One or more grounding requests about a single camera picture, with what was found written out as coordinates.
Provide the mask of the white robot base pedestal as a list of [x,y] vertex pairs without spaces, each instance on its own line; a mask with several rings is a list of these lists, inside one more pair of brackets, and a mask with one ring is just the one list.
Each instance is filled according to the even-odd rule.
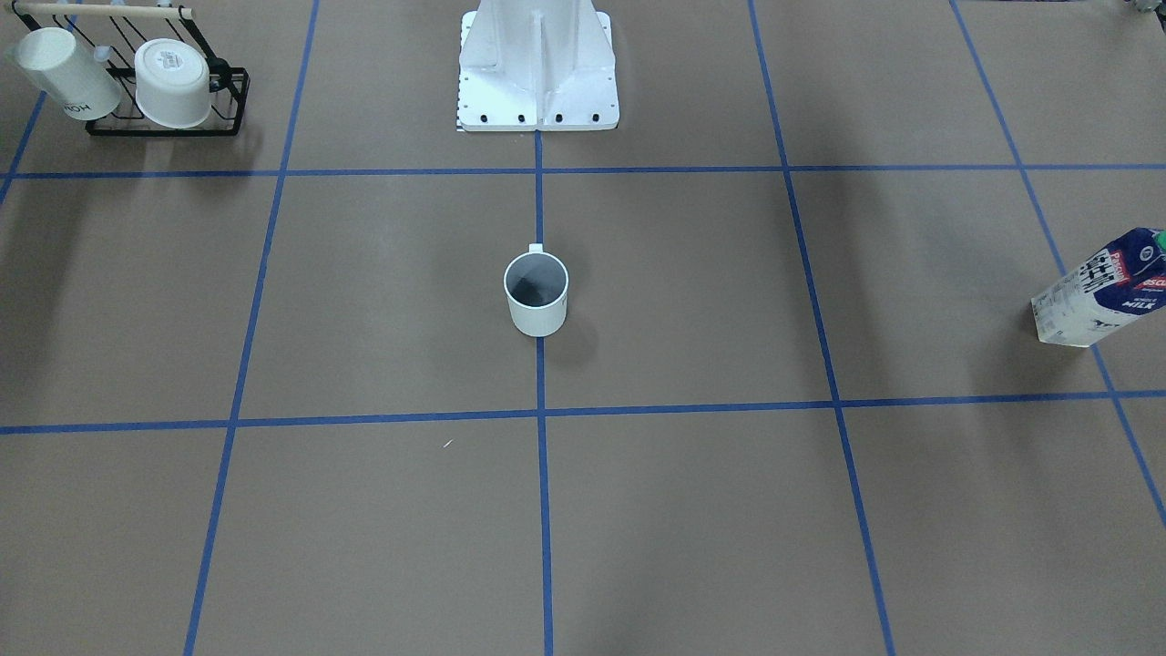
[[463,13],[455,124],[464,132],[612,131],[612,21],[591,1],[482,1]]

